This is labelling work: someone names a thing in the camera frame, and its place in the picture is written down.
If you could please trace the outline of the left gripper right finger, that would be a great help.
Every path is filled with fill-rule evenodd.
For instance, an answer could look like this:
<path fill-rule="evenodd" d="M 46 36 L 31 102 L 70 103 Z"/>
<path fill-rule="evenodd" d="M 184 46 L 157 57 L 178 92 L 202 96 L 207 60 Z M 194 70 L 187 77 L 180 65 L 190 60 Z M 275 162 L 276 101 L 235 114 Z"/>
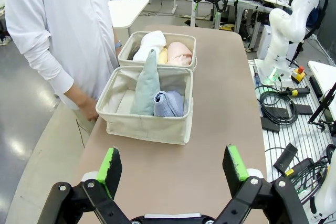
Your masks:
<path fill-rule="evenodd" d="M 288 177 L 269 183 L 248 175 L 235 145 L 228 145 L 222 162 L 232 199 L 215 224 L 243 224 L 252 209 L 262 210 L 269 224 L 309 224 L 295 187 Z"/>

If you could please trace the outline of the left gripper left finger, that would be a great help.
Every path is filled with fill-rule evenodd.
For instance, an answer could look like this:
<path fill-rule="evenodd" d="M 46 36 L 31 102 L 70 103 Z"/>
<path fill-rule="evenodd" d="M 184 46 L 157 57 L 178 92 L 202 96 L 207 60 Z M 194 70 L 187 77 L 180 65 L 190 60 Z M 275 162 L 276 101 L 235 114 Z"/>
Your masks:
<path fill-rule="evenodd" d="M 85 212 L 94 212 L 101 224 L 130 224 L 114 201 L 121 174 L 119 150 L 109 148 L 95 178 L 52 186 L 38 224 L 78 224 Z"/>

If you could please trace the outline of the pink towel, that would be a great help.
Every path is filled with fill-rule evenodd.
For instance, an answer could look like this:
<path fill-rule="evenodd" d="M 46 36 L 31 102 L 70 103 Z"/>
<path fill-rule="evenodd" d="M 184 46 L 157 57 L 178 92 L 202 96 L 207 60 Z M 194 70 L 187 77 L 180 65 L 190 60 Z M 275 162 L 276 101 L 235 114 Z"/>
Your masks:
<path fill-rule="evenodd" d="M 173 42 L 168 47 L 167 63 L 174 66 L 187 67 L 192 62 L 192 52 L 181 42 Z"/>

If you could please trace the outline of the white towel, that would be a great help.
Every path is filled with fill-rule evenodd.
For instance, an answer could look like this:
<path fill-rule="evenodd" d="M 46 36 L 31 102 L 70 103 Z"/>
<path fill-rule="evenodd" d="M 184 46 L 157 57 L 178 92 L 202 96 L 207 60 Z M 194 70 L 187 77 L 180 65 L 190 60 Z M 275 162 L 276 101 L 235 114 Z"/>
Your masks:
<path fill-rule="evenodd" d="M 166 46 L 166 38 L 160 30 L 152 31 L 144 35 L 141 40 L 140 48 L 133 56 L 133 61 L 145 62 L 151 51 L 156 55 L 156 61 L 159 62 L 159 55 Z"/>

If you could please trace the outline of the yellow towel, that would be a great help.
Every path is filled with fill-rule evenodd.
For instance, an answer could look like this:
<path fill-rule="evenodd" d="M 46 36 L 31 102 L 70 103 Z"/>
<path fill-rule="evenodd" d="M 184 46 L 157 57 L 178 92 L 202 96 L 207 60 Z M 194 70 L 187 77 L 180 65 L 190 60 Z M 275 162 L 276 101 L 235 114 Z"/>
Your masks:
<path fill-rule="evenodd" d="M 164 65 L 164 64 L 167 64 L 167 52 L 168 52 L 168 49 L 166 47 L 163 47 L 163 49 L 161 50 L 161 52 L 159 53 L 159 56 L 158 56 L 158 64 L 159 65 Z"/>

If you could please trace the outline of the light blue cone-folded towel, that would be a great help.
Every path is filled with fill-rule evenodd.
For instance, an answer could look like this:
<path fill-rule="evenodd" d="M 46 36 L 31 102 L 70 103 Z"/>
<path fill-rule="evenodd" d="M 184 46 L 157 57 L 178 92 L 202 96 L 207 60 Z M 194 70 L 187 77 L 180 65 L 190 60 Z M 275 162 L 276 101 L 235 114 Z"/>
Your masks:
<path fill-rule="evenodd" d="M 154 97 L 154 116 L 182 117 L 184 100 L 176 91 L 160 91 Z"/>

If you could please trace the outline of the teal cone-folded towel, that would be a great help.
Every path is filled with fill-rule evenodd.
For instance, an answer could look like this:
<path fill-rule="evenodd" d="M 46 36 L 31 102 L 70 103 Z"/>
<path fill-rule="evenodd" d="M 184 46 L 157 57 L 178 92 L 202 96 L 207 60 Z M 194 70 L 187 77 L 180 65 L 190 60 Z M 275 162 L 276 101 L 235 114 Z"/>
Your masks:
<path fill-rule="evenodd" d="M 131 114 L 154 115 L 154 97 L 160 91 L 156 51 L 151 49 L 139 74 Z"/>

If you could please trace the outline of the person's right hand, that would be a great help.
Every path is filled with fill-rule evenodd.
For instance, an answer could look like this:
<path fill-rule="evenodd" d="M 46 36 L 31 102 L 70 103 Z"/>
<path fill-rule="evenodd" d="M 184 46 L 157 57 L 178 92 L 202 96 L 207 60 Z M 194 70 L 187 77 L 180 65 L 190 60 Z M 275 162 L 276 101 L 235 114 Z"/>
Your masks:
<path fill-rule="evenodd" d="M 98 113 L 96 112 L 96 104 L 96 100 L 88 97 L 86 94 L 83 93 L 79 96 L 77 101 L 77 106 L 88 121 L 96 121 L 98 118 Z"/>

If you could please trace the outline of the black wedge block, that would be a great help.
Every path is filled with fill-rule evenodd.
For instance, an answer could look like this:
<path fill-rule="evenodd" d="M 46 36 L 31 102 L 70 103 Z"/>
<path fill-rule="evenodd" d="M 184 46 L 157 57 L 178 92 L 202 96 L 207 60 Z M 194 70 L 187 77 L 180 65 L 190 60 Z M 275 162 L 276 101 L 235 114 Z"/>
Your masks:
<path fill-rule="evenodd" d="M 284 174 L 287 168 L 289 167 L 290 163 L 296 157 L 298 150 L 291 143 L 288 143 L 287 146 L 283 148 L 282 150 L 283 151 L 281 155 L 276 160 L 276 162 L 273 164 L 273 167 L 281 174 Z"/>

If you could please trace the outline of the beige fabric storage bin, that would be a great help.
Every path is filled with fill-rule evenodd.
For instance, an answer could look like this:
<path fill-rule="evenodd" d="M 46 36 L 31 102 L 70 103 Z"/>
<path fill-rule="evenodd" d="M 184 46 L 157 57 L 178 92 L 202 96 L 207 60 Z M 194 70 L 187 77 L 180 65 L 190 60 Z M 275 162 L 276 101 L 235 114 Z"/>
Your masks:
<path fill-rule="evenodd" d="M 196 39 L 193 36 L 156 31 L 134 32 L 118 55 L 121 66 L 142 66 L 151 52 L 160 67 L 195 70 Z"/>
<path fill-rule="evenodd" d="M 141 66 L 118 67 L 108 80 L 96 110 L 107 123 L 107 133 L 139 140 L 185 145 L 193 117 L 193 72 L 188 68 L 158 67 L 163 91 L 178 92 L 184 102 L 182 117 L 131 114 Z"/>

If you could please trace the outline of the white cabinet box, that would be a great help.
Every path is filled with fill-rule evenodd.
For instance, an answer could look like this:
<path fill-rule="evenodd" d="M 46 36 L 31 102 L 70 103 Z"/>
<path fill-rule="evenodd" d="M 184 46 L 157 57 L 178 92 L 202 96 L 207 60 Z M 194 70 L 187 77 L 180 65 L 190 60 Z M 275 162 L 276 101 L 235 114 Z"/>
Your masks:
<path fill-rule="evenodd" d="M 270 46 L 271 41 L 271 27 L 269 25 L 264 25 L 263 31 L 261 33 L 261 38 L 257 50 L 257 58 L 264 60 L 267 54 L 267 50 Z"/>

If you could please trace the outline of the flat black plate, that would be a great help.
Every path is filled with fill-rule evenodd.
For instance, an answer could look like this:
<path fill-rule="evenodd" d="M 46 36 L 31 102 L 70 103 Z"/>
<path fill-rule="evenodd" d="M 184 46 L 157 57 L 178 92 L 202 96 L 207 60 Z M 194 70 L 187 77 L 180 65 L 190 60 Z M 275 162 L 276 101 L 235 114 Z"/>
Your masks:
<path fill-rule="evenodd" d="M 260 118 L 260 120 L 261 120 L 261 127 L 263 130 L 279 133 L 280 126 L 278 124 L 272 122 L 270 119 L 263 116 Z"/>

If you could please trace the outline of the black power adapter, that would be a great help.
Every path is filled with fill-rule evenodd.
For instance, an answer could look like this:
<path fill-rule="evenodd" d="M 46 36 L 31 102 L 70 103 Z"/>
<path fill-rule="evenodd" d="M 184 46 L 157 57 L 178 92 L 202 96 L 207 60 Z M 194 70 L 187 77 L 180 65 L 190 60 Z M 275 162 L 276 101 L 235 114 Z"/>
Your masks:
<path fill-rule="evenodd" d="M 288 171 L 285 172 L 285 175 L 289 179 L 294 179 L 298 177 L 298 175 L 306 168 L 310 167 L 313 165 L 314 161 L 311 158 L 306 158 L 302 160 L 300 163 L 295 165 L 294 167 L 290 168 Z"/>

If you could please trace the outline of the white side table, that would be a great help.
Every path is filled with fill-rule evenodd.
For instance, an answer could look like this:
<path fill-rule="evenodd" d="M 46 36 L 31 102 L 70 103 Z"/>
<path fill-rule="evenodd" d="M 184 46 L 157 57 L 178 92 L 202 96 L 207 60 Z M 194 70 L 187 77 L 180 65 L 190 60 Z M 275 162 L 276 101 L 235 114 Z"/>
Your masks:
<path fill-rule="evenodd" d="M 132 34 L 131 26 L 141 14 L 149 0 L 110 0 L 108 6 L 113 27 L 127 29 L 128 36 Z"/>

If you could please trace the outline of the yellow emergency stop button box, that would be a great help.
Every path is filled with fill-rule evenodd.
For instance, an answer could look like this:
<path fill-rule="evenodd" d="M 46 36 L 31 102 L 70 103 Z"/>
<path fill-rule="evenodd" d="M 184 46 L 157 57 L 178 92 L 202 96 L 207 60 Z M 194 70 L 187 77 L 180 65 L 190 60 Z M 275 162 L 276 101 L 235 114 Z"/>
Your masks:
<path fill-rule="evenodd" d="M 303 66 L 299 66 L 292 72 L 291 78 L 295 83 L 300 83 L 305 76 L 305 68 Z"/>

